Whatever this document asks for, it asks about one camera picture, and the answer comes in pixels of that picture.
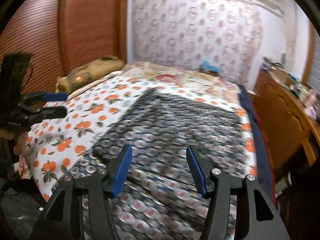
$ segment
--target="black cable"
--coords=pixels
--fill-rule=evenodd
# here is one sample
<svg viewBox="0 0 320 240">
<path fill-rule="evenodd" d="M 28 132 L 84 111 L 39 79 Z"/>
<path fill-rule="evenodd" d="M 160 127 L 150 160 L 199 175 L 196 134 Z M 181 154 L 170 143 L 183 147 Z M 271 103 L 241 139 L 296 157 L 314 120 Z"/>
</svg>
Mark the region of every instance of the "black cable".
<svg viewBox="0 0 320 240">
<path fill-rule="evenodd" d="M 21 91 L 22 91 L 22 90 L 24 90 L 24 89 L 25 89 L 25 87 L 28 85 L 28 82 L 30 81 L 30 78 L 31 78 L 31 76 L 32 76 L 33 66 L 32 66 L 32 65 L 30 65 L 30 67 L 31 67 L 31 73 L 30 73 L 30 76 L 29 76 L 29 78 L 28 78 L 28 80 L 27 80 L 26 84 L 25 84 L 25 85 L 23 86 L 23 88 L 21 89 Z"/>
</svg>

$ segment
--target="wooden desk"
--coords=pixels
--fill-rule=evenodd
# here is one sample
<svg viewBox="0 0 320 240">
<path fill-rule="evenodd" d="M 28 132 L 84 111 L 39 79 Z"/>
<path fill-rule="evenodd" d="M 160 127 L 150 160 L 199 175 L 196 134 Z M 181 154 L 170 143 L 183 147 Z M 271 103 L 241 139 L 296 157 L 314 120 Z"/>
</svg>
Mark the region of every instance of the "wooden desk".
<svg viewBox="0 0 320 240">
<path fill-rule="evenodd" d="M 301 150 L 312 166 L 320 153 L 320 129 L 304 113 L 303 104 L 263 71 L 254 90 L 257 95 L 253 105 L 270 150 L 271 169 L 279 176 L 287 173 L 292 168 L 288 162 Z"/>
</svg>

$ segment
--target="pillow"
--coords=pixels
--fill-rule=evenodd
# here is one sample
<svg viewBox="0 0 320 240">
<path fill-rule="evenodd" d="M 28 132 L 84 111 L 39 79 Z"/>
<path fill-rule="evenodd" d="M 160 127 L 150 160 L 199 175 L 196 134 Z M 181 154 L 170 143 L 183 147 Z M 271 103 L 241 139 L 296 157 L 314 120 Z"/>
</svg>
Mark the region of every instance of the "pillow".
<svg viewBox="0 0 320 240">
<path fill-rule="evenodd" d="M 100 57 L 80 68 L 70 71 L 68 76 L 57 79 L 56 93 L 66 92 L 68 95 L 73 91 L 90 84 L 91 82 L 124 67 L 124 62 L 118 57 L 107 55 Z"/>
</svg>

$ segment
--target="floral blanket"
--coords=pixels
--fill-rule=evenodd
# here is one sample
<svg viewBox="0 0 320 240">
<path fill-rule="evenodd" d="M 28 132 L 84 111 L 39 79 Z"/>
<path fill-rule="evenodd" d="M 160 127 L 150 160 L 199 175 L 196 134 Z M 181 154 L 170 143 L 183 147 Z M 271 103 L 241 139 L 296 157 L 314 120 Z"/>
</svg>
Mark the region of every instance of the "floral blanket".
<svg viewBox="0 0 320 240">
<path fill-rule="evenodd" d="M 49 199 L 57 181 L 65 174 L 73 174 L 77 178 L 89 175 L 97 168 L 105 166 L 92 155 L 92 146 L 122 118 L 146 90 L 151 88 L 156 88 L 163 94 L 176 95 L 235 113 L 239 117 L 238 125 L 244 142 L 244 147 L 241 146 L 245 157 L 244 163 L 241 164 L 244 169 L 241 174 L 256 175 L 256 155 L 251 126 L 245 110 L 238 103 L 237 93 L 240 90 L 236 85 L 202 73 L 150 63 L 135 63 L 125 66 L 122 75 L 98 84 L 66 103 L 47 104 L 47 106 L 65 105 L 68 115 L 63 119 L 46 120 L 34 125 L 29 133 L 25 160 L 45 200 Z M 128 191 L 138 191 L 140 194 L 143 192 L 139 189 L 140 186 L 128 184 L 126 187 Z M 143 197 L 152 199 L 147 193 L 143 194 Z M 159 201 L 154 205 L 164 206 Z M 125 223 L 131 221 L 127 219 L 128 215 L 132 214 L 124 215 Z M 144 223 L 139 222 L 138 228 L 145 225 Z M 152 235 L 159 233 L 154 227 L 152 228 Z M 122 232 L 120 236 L 122 239 L 134 239 L 131 236 L 128 238 L 130 234 L 123 231 L 123 228 L 117 229 Z M 198 236 L 198 232 L 195 232 L 194 236 L 185 237 L 197 239 Z"/>
</svg>

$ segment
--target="silver bolt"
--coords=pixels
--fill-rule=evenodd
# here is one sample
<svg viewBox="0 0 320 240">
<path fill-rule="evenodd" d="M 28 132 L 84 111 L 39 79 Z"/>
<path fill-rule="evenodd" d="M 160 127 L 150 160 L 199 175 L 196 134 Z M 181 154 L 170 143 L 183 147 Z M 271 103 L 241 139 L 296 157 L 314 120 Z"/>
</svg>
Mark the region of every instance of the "silver bolt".
<svg viewBox="0 0 320 240">
<path fill-rule="evenodd" d="M 66 175 L 66 176 L 64 176 L 63 180 L 64 181 L 70 181 L 70 180 L 72 180 L 72 178 L 73 178 L 72 175 Z"/>
<path fill-rule="evenodd" d="M 250 181 L 254 181 L 256 179 L 255 176 L 253 176 L 252 174 L 247 175 L 247 179 Z"/>
<path fill-rule="evenodd" d="M 99 174 L 105 174 L 107 170 L 105 168 L 98 169 Z"/>
<path fill-rule="evenodd" d="M 212 169 L 212 173 L 216 174 L 216 175 L 219 175 L 221 173 L 221 171 L 219 169 L 217 169 L 217 168 L 214 168 L 214 169 Z"/>
</svg>

